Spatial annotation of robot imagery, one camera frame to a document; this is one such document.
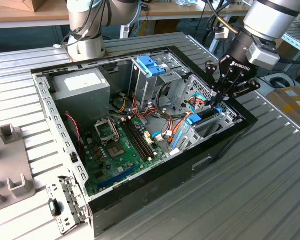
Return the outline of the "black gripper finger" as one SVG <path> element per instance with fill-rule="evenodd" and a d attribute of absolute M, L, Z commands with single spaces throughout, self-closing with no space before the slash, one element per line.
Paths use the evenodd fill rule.
<path fill-rule="evenodd" d="M 216 80 L 214 77 L 214 74 L 217 70 L 219 70 L 220 74 L 218 80 Z M 213 96 L 210 99 L 209 105 L 211 107 L 218 107 L 226 95 L 227 70 L 224 71 L 219 60 L 209 60 L 205 63 L 205 72 L 209 86 L 213 90 Z"/>
<path fill-rule="evenodd" d="M 261 84 L 250 73 L 229 69 L 220 76 L 217 83 L 215 105 L 218 106 L 225 99 L 241 97 L 260 87 Z"/>

